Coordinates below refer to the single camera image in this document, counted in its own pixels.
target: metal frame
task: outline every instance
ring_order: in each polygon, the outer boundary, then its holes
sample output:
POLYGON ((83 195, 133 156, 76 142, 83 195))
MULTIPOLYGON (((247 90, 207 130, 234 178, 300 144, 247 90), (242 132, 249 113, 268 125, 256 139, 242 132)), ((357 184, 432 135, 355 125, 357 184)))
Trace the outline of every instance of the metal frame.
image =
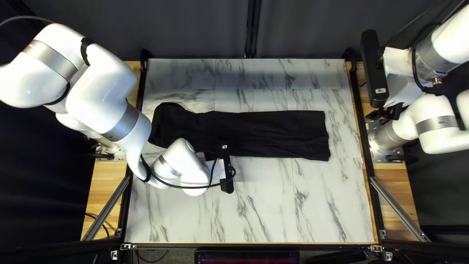
POLYGON ((369 178, 371 185, 378 191, 391 208, 399 216, 399 219, 406 226, 406 228, 420 241, 420 242, 431 242, 431 240, 425 235, 420 227, 410 218, 410 216, 402 209, 399 203, 386 191, 386 189, 379 183, 376 177, 369 178))
MULTIPOLYGON (((364 114, 362 110, 362 102, 360 99, 360 92, 358 81, 356 77, 355 67, 355 55, 353 51, 344 54, 347 58, 352 61, 352 68, 349 71, 350 82, 352 86, 352 94, 355 102, 355 111, 358 118, 358 128, 361 135, 366 135, 366 126, 364 120, 364 114)), ((147 51, 142 51, 141 56, 141 76, 140 85, 137 94, 137 108, 141 110, 143 103, 143 94, 146 82, 146 71, 147 62, 151 55, 147 51)), ((363 149, 368 149, 367 137, 360 137, 363 149)), ((121 231, 121 254, 125 256, 127 260, 131 260, 132 250, 154 250, 154 249, 196 249, 196 248, 211 248, 217 249, 295 249, 295 250, 324 250, 324 251, 374 251, 379 252, 382 255, 384 261, 390 261, 393 258, 393 254, 397 257, 402 254, 414 254, 419 256, 430 256, 434 258, 444 258, 451 260, 469 259, 466 256, 466 252, 469 250, 469 246, 465 245, 450 245, 445 243, 429 243, 429 239, 421 232, 420 228, 412 221, 412 219, 406 214, 406 212, 399 206, 395 199, 379 184, 376 180, 371 155, 368 151, 363 153, 364 163, 368 178, 368 184, 371 195, 371 206, 373 208, 373 215, 375 219, 375 225, 378 230, 378 244, 201 244, 201 243, 125 243, 125 229, 127 224, 128 208, 130 203, 130 192, 131 192, 131 177, 133 177, 132 171, 127 168, 126 178, 129 178, 127 188, 122 193, 122 206, 121 214, 119 216, 118 228, 121 231), (409 230, 416 235, 421 241, 426 240, 427 242, 415 242, 415 241, 396 241, 388 238, 381 214, 381 207, 379 202, 379 195, 382 195, 391 207, 396 211, 403 223, 409 228, 409 230)))
POLYGON ((122 179, 119 186, 117 186, 114 193, 111 195, 111 198, 107 201, 106 205, 104 205, 103 209, 99 213, 98 217, 94 220, 93 224, 91 224, 90 228, 86 232, 85 236, 83 237, 82 241, 91 241, 96 237, 98 231, 100 230, 101 226, 103 225, 104 221, 106 221, 107 216, 116 205, 117 201, 119 200, 120 196, 126 190, 127 186, 129 185, 130 180, 132 177, 125 176, 122 179))

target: marble surface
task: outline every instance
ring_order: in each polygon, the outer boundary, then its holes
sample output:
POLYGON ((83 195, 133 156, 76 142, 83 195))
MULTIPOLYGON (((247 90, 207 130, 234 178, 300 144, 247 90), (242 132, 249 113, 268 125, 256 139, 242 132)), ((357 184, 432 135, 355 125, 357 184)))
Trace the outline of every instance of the marble surface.
MULTIPOLYGON (((232 157, 232 194, 192 197, 134 178, 132 243, 373 242, 354 109, 343 60, 149 60, 143 113, 162 102, 193 112, 321 110, 331 158, 232 157)), ((147 144, 152 163, 163 148, 147 144)), ((217 162, 214 183, 223 177, 217 162)))

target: black garment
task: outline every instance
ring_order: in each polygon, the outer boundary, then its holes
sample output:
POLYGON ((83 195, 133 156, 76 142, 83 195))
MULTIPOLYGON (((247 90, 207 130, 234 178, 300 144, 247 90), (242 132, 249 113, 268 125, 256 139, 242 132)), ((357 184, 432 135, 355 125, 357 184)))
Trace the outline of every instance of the black garment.
POLYGON ((197 152, 215 152, 221 140, 230 155, 328 161, 329 136, 322 111, 196 114, 176 103, 155 109, 149 142, 168 148, 187 139, 197 152))

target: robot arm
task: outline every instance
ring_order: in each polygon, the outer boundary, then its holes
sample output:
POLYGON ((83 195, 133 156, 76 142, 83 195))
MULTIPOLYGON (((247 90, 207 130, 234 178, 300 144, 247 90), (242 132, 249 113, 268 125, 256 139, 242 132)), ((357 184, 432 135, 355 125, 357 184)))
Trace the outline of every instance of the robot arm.
MULTIPOLYGON (((64 25, 45 27, 10 64, 0 68, 0 99, 19 108, 53 102, 47 107, 62 124, 123 149, 131 170, 145 180, 147 171, 140 155, 151 123, 126 102, 136 77, 114 54, 98 44, 83 45, 84 39, 64 25)), ((173 145, 153 164, 153 171, 168 183, 180 178, 183 186, 205 186, 208 172, 194 149, 184 139, 173 145)), ((168 187, 153 177, 148 183, 168 187)), ((199 195, 206 188, 183 190, 199 195)))
MULTIPOLYGON (((469 127, 469 90, 457 97, 462 120, 469 127)), ((370 147, 381 154, 411 140, 419 139, 422 150, 441 154, 469 149, 469 131, 459 129, 453 109, 445 96, 425 94, 401 114, 368 134, 370 147)))
MULTIPOLYGON (((466 6, 417 44, 416 76, 422 85, 441 87, 441 79, 448 72, 469 60, 468 30, 469 6, 466 6)), ((370 147, 389 155, 393 148, 419 138, 423 151, 428 154, 469 149, 469 131, 459 129, 448 99, 425 94, 416 84, 412 59, 412 49, 386 47, 384 50, 383 71, 389 97, 381 106, 409 107, 397 120, 369 132, 370 147)), ((469 91, 458 95, 457 105, 467 128, 469 91)))

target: black cable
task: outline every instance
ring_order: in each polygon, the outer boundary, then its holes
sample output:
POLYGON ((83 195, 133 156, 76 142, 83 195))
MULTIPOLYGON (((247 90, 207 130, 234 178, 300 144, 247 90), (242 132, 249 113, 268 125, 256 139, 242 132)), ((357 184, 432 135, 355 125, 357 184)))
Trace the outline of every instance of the black cable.
POLYGON ((87 155, 91 157, 95 157, 97 159, 108 159, 108 160, 114 159, 114 154, 89 153, 87 155))
POLYGON ((159 259, 157 259, 157 260, 151 260, 151 261, 142 258, 142 257, 140 256, 140 254, 138 253, 138 250, 134 250, 134 252, 137 254, 137 261, 138 261, 139 263, 140 263, 139 259, 141 259, 141 260, 143 260, 143 261, 145 261, 145 262, 147 262, 147 263, 156 263, 156 262, 162 260, 162 259, 166 256, 166 254, 168 254, 169 250, 166 250, 166 252, 163 254, 163 256, 161 256, 159 259))
MULTIPOLYGON (((145 168, 149 168, 148 166, 148 163, 144 160, 144 157, 143 155, 140 155, 140 159, 142 160, 142 163, 144 165, 145 168)), ((210 187, 215 187, 215 186, 220 186, 222 184, 226 184, 227 182, 233 180, 233 178, 236 176, 236 170, 234 167, 230 167, 229 170, 233 171, 233 175, 231 177, 226 177, 226 181, 223 182, 223 183, 215 183, 215 184, 210 184, 210 185, 205 185, 205 186, 181 186, 181 185, 174 185, 174 184, 170 184, 170 183, 167 183, 165 181, 163 181, 162 179, 158 178, 155 173, 153 173, 152 170, 148 170, 147 169, 147 173, 149 173, 152 177, 154 177, 157 181, 161 182, 162 184, 166 185, 166 186, 169 186, 169 187, 173 187, 173 188, 178 188, 178 189, 205 189, 205 188, 210 188, 210 187)))
POLYGON ((92 263, 92 264, 98 263, 98 258, 99 258, 99 254, 96 254, 96 256, 94 256, 94 259, 93 259, 93 263, 92 263))
MULTIPOLYGON (((85 213, 85 215, 88 216, 88 217, 94 218, 94 219, 96 220, 96 216, 94 216, 94 215, 91 215, 91 214, 89 214, 89 213, 85 213)), ((103 228, 104 228, 104 231, 106 231, 107 238, 110 238, 111 236, 109 236, 109 231, 108 231, 107 228, 104 226, 104 224, 103 224, 103 228)))
POLYGON ((100 145, 99 143, 96 143, 93 146, 91 146, 90 149, 96 149, 97 147, 99 147, 99 145, 100 145))
POLYGON ((8 22, 11 22, 11 21, 14 21, 14 20, 19 20, 19 19, 37 19, 37 20, 41 20, 41 21, 44 21, 44 22, 55 23, 55 22, 52 21, 52 20, 45 19, 45 18, 41 18, 41 17, 37 17, 37 16, 14 16, 14 17, 7 18, 7 19, 3 20, 3 21, 0 23, 0 27, 3 26, 3 25, 5 25, 5 24, 8 23, 8 22))
POLYGON ((415 36, 415 39, 413 41, 413 44, 412 44, 412 75, 414 76, 414 81, 415 81, 415 84, 417 84, 417 86, 420 88, 420 90, 422 90, 422 92, 424 93, 431 93, 431 94, 435 94, 435 92, 430 88, 430 87, 425 87, 422 85, 422 83, 420 83, 420 80, 418 79, 418 75, 417 75, 417 66, 416 66, 416 58, 415 58, 415 55, 416 55, 416 49, 417 49, 417 43, 420 39, 420 35, 422 35, 423 32, 425 32, 428 28, 430 27, 433 27, 433 26, 438 26, 438 25, 441 25, 441 23, 430 23, 430 24, 427 24, 426 26, 424 26, 421 30, 419 30, 419 32, 417 33, 417 35, 415 36))
POLYGON ((212 184, 212 178, 213 178, 213 170, 215 169, 215 164, 217 163, 217 158, 213 160, 213 165, 212 165, 212 171, 210 172, 210 180, 208 181, 208 185, 212 184))

